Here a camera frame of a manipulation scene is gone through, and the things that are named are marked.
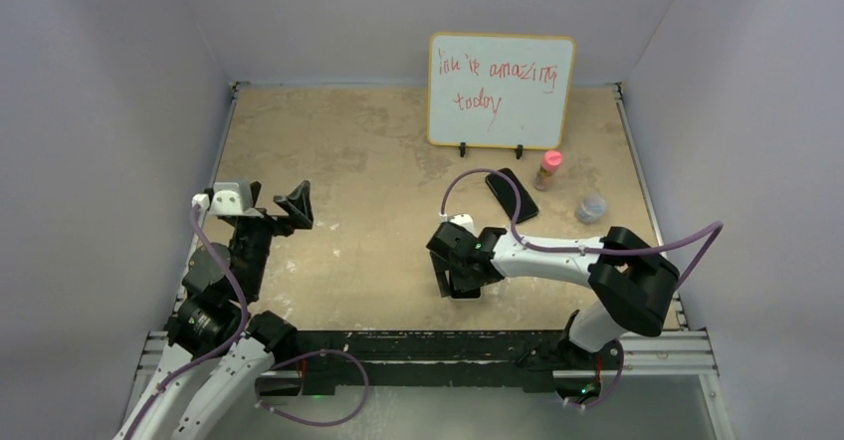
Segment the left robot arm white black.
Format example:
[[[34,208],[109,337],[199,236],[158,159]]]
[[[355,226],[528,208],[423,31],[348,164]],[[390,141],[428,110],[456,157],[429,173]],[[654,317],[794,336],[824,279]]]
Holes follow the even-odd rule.
[[[314,226],[311,185],[277,195],[282,214],[256,201],[258,181],[216,182],[193,196],[189,220],[199,241],[168,319],[160,361],[118,439],[204,439],[269,367],[296,359],[297,330],[269,312],[251,316],[274,238]]]

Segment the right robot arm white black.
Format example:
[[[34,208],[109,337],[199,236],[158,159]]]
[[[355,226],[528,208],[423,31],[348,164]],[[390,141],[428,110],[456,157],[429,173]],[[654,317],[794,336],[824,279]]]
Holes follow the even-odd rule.
[[[486,227],[474,233],[442,222],[426,248],[440,293],[474,293],[507,279],[536,278],[588,288],[589,308],[572,315],[558,344],[561,359],[581,367],[623,334],[658,337],[680,284],[678,268],[627,228],[574,240],[520,236]]]

